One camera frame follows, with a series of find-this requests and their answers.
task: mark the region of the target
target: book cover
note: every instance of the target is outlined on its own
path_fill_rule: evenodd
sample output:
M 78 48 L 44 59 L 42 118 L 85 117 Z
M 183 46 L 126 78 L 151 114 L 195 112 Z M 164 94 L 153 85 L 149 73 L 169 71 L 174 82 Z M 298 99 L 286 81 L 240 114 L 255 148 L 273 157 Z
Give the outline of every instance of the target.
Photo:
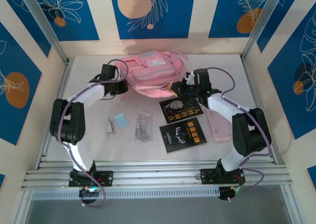
M 167 124 L 178 122 L 203 114 L 203 111 L 196 99 L 190 102 L 178 98 L 160 102 L 160 107 Z
M 197 118 L 191 118 L 160 127 L 167 153 L 207 143 Z

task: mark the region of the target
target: pink backpack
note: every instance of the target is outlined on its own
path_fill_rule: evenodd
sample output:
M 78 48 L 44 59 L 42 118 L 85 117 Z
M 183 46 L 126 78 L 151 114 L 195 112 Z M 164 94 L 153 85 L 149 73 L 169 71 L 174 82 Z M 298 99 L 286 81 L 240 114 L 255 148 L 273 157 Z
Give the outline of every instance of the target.
M 129 69 L 126 78 L 129 89 L 152 98 L 173 96 L 170 84 L 182 80 L 187 71 L 179 55 L 188 59 L 178 51 L 149 51 L 123 58 Z M 118 61 L 115 65 L 122 69 L 122 76 L 126 74 L 122 62 Z

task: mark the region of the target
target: cream wall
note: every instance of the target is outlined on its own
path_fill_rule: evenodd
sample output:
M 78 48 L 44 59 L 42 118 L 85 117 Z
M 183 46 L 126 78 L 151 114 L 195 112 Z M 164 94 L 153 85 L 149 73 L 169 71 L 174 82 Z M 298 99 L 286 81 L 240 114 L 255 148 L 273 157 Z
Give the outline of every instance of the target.
M 18 145 L 0 139 L 0 174 L 5 175 L 0 193 L 0 223 L 7 224 L 25 171 L 35 167 L 64 66 L 54 50 L 48 59 L 45 57 L 6 0 L 0 0 L 0 5 L 0 22 L 42 72 Z
M 267 67 L 292 35 L 316 0 L 296 0 L 262 54 L 255 46 L 245 61 L 259 106 L 265 110 L 270 132 L 288 167 L 308 223 L 316 223 L 316 191 L 307 168 L 316 165 L 316 130 L 294 140 Z
M 87 0 L 99 41 L 61 42 L 67 56 L 139 54 L 148 50 L 183 53 L 241 53 L 248 38 L 209 39 L 218 0 L 194 0 L 188 39 L 120 40 L 112 0 Z

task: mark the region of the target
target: small plastic bag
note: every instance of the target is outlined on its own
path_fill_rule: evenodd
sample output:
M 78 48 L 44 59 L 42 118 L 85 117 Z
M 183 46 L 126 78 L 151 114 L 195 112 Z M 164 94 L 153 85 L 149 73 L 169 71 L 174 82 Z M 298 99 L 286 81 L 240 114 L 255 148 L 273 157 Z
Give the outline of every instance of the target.
M 149 142 L 152 140 L 152 113 L 137 113 L 135 142 Z
M 112 122 L 112 120 L 110 120 L 110 118 L 108 118 L 105 122 L 105 126 L 106 126 L 106 132 L 107 132 L 107 138 L 113 138 L 116 131 L 114 129 L 114 124 Z

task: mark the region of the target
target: smartphone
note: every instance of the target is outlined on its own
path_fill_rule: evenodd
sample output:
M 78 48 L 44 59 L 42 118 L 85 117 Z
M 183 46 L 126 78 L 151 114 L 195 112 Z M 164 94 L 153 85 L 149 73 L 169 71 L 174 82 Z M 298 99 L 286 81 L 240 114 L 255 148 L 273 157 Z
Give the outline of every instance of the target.
M 230 141 L 233 137 L 231 122 L 214 110 L 205 111 L 213 138 L 216 142 Z

